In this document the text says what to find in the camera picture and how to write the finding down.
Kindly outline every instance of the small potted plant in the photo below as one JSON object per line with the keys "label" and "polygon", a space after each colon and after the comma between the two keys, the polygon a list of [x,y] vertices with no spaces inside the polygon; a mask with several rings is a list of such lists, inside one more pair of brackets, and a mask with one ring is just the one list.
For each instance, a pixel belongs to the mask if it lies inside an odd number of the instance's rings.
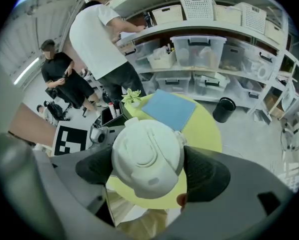
{"label": "small potted plant", "polygon": [[141,98],[139,95],[141,94],[140,90],[132,91],[130,88],[127,89],[127,94],[122,95],[123,99],[121,102],[126,104],[130,104],[133,108],[136,108],[141,103]]}

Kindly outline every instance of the black trash can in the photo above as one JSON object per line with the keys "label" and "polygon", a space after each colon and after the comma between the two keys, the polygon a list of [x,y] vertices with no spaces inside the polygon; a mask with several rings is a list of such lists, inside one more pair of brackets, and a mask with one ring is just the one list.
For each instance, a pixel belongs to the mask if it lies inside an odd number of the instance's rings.
{"label": "black trash can", "polygon": [[216,108],[214,109],[213,117],[217,122],[225,123],[235,109],[236,105],[234,101],[230,98],[223,97],[219,100]]}

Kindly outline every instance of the man in white t-shirt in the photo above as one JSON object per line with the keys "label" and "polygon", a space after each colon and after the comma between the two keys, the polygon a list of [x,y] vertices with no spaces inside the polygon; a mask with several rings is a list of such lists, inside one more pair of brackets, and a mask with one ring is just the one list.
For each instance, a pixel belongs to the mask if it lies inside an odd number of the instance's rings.
{"label": "man in white t-shirt", "polygon": [[122,99],[122,87],[140,90],[141,97],[146,95],[139,75],[114,45],[120,32],[138,33],[144,28],[122,20],[113,9],[97,1],[86,3],[70,28],[73,48],[111,100]]}

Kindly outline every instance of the black shirt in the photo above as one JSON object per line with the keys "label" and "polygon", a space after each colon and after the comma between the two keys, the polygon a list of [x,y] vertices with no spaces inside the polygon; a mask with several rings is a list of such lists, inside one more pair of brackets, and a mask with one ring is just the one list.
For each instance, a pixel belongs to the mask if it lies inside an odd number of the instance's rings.
{"label": "black shirt", "polygon": [[55,82],[58,79],[63,78],[64,72],[71,62],[72,59],[64,52],[58,52],[54,55],[54,58],[46,59],[41,67],[41,74],[45,83],[50,80]]}

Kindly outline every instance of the person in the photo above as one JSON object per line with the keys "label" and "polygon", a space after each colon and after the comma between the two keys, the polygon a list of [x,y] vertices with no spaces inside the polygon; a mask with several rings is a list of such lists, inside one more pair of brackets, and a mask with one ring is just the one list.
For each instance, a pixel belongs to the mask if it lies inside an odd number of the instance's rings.
{"label": "person", "polygon": [[107,92],[122,100],[122,87],[146,95],[139,75],[114,45],[120,32],[138,33],[145,26],[124,21],[110,7],[97,1],[86,3],[70,27],[69,39],[81,60]]}
{"label": "person", "polygon": [[64,52],[55,53],[55,43],[51,39],[43,42],[41,50],[46,57],[46,61],[41,68],[46,85],[49,88],[59,88],[74,103],[79,104],[79,106],[83,105],[99,117],[101,112],[89,100],[104,108],[107,107],[107,104],[99,100],[88,82],[73,70],[74,61]]}
{"label": "person", "polygon": [[41,118],[49,122],[53,126],[57,126],[59,121],[56,120],[52,113],[48,110],[47,107],[43,107],[41,104],[37,105],[36,110]]}

